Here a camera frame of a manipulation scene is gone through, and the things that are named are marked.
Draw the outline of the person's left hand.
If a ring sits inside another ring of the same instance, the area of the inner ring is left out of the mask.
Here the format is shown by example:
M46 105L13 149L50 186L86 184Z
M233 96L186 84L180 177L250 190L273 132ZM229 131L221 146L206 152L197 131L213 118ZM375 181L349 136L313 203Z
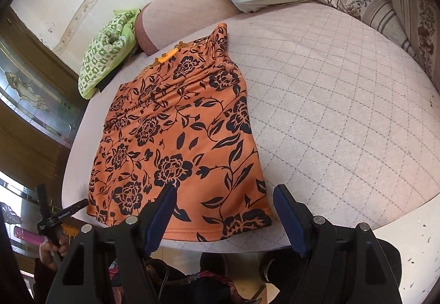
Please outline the person's left hand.
M61 260L61 257L65 257L68 253L69 243L65 236L61 236L58 240L57 246L52 241L45 239L39 247L40 262L53 271L57 271L59 265L56 260Z

